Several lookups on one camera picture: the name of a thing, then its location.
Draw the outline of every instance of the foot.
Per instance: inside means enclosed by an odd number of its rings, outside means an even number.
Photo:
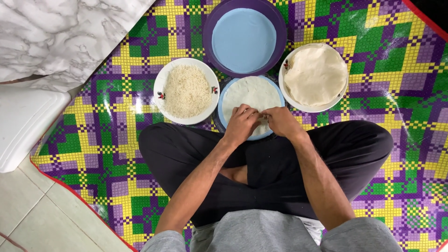
[[[247,185],[247,165],[235,168],[222,168],[220,173],[232,181]]]

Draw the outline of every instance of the marble surface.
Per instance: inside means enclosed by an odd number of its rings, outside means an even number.
[[[0,82],[49,76],[31,87],[84,83],[155,0],[0,0]]]

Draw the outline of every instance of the left hand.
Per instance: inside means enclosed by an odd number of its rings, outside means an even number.
[[[233,147],[238,147],[245,142],[261,122],[257,121],[261,114],[249,105],[241,104],[233,108],[232,116],[227,125],[223,140]]]

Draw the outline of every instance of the colorful checkered mat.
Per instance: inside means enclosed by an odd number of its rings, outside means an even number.
[[[154,80],[174,59],[208,62],[202,28],[218,3],[156,2],[32,155],[41,172],[71,188],[136,250],[153,236],[169,201],[137,143],[146,126],[170,122],[154,103]],[[349,66],[339,104],[322,113],[291,109],[303,127],[368,120],[393,136],[392,154],[352,203],[356,215],[386,223],[405,251],[435,252],[448,238],[448,45],[401,0],[272,3],[288,28],[283,58],[325,42]],[[220,81],[227,77],[215,72]],[[195,127],[217,131],[211,119]],[[191,228],[184,228],[187,250]]]

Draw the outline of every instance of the black pants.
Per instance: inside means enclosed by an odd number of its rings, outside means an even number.
[[[350,201],[365,189],[393,145],[391,135],[384,128],[367,121],[334,123],[310,130],[308,134]],[[172,197],[223,135],[157,123],[143,130],[138,142],[149,170]],[[191,218],[195,226],[217,222],[228,212],[246,209],[274,210],[317,219],[306,196],[297,155],[288,139],[246,141],[224,167],[242,165],[247,165],[248,185],[218,174]]]

